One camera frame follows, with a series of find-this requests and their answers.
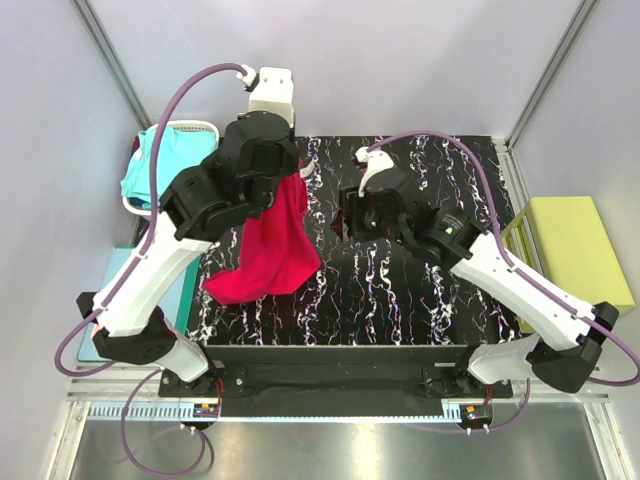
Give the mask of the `blue t shirt in basket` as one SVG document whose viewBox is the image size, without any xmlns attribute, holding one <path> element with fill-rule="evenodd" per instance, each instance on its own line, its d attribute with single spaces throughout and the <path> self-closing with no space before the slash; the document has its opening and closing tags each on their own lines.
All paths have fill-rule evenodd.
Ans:
<svg viewBox="0 0 640 480">
<path fill-rule="evenodd" d="M 127 201 L 129 205 L 137 210 L 149 211 L 151 209 L 151 205 L 148 201 L 138 198 L 138 197 L 128 197 Z"/>
</svg>

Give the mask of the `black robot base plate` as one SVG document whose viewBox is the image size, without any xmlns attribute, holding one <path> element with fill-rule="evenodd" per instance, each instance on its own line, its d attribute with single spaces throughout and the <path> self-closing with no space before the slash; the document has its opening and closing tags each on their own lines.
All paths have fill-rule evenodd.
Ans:
<svg viewBox="0 0 640 480">
<path fill-rule="evenodd" d="M 233 417 L 354 420 L 425 418 L 441 403 L 508 399 L 501 381 L 491 387 L 462 374 L 464 346 L 209 346 L 213 372 L 187 384 L 162 375 L 162 397 L 222 398 Z"/>
</svg>

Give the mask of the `yellow green drawer box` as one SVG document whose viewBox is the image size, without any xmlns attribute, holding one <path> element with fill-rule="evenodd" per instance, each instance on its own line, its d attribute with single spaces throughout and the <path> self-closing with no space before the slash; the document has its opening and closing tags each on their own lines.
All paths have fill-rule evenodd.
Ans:
<svg viewBox="0 0 640 480">
<path fill-rule="evenodd" d="M 635 299 L 592 198 L 534 197 L 502 230 L 505 246 L 566 292 L 621 315 Z"/>
</svg>

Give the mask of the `white laundry basket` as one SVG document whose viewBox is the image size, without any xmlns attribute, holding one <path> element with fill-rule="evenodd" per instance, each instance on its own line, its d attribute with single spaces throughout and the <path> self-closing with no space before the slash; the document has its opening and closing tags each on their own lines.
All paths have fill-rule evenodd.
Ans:
<svg viewBox="0 0 640 480">
<path fill-rule="evenodd" d="M 156 125 L 136 135 L 126 174 L 121 180 L 124 207 L 131 213 L 150 216 L 150 159 Z M 157 190 L 161 196 L 171 181 L 184 169 L 198 165 L 214 152 L 220 135 L 206 121 L 169 121 L 162 136 L 157 160 Z"/>
</svg>

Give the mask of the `green cutting mat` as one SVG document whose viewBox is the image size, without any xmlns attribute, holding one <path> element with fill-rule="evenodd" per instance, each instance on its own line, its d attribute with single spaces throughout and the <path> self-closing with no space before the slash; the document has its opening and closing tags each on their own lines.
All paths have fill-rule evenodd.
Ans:
<svg viewBox="0 0 640 480">
<path fill-rule="evenodd" d="M 202 258 L 202 255 L 198 256 L 184 271 L 184 281 L 175 320 L 175 327 L 187 338 L 194 336 L 194 332 L 197 328 L 199 311 L 202 306 Z"/>
</svg>

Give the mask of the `turquoise t shirt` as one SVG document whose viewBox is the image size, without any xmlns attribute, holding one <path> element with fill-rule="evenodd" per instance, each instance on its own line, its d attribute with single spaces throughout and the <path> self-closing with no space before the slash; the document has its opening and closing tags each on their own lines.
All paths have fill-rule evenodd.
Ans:
<svg viewBox="0 0 640 480">
<path fill-rule="evenodd" d="M 131 156 L 121 181 L 121 194 L 151 200 L 150 160 L 155 131 L 138 133 L 141 155 Z M 182 131 L 166 127 L 162 136 L 156 167 L 157 194 L 161 196 L 172 180 L 184 169 L 199 165 L 218 147 L 217 134 L 211 131 Z"/>
</svg>

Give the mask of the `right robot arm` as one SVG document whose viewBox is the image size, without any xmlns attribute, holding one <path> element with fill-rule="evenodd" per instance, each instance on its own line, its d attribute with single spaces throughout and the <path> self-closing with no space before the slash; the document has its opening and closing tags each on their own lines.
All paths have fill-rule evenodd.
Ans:
<svg viewBox="0 0 640 480">
<path fill-rule="evenodd" d="M 576 393 L 590 381 L 618 318 L 613 305 L 591 305 L 563 291 L 464 210 L 430 206 L 387 153 L 362 147 L 355 163 L 364 173 L 358 186 L 340 193 L 332 223 L 338 236 L 398 244 L 482 289 L 534 330 L 522 340 L 469 347 L 453 374 L 460 393 L 472 397 L 499 381 L 531 378 Z"/>
</svg>

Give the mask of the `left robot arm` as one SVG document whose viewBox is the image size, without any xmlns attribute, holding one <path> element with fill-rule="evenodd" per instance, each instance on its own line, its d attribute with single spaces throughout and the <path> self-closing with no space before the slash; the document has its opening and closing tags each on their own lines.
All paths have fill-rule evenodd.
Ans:
<svg viewBox="0 0 640 480">
<path fill-rule="evenodd" d="M 198 72 L 167 105 L 152 153 L 159 153 L 161 134 L 184 95 L 223 71 L 236 72 L 244 84 L 247 111 L 227 125 L 215 151 L 153 196 L 156 210 L 146 235 L 108 286 L 78 298 L 94 325 L 92 342 L 100 357 L 109 363 L 156 364 L 196 396 L 214 388 L 216 364 L 168 323 L 158 303 L 180 274 L 229 229 L 272 207 L 281 180 L 299 170 L 293 75 L 285 68 L 255 71 L 228 63 Z"/>
</svg>

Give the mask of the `pink t shirt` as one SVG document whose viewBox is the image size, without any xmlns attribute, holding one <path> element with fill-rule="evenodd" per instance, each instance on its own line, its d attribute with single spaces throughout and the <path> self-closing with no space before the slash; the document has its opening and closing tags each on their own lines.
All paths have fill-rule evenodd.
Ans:
<svg viewBox="0 0 640 480">
<path fill-rule="evenodd" d="M 239 266 L 204 281 L 204 291 L 221 305 L 294 293 L 321 264 L 305 231 L 307 208 L 302 176 L 282 179 L 273 206 L 244 224 Z"/>
</svg>

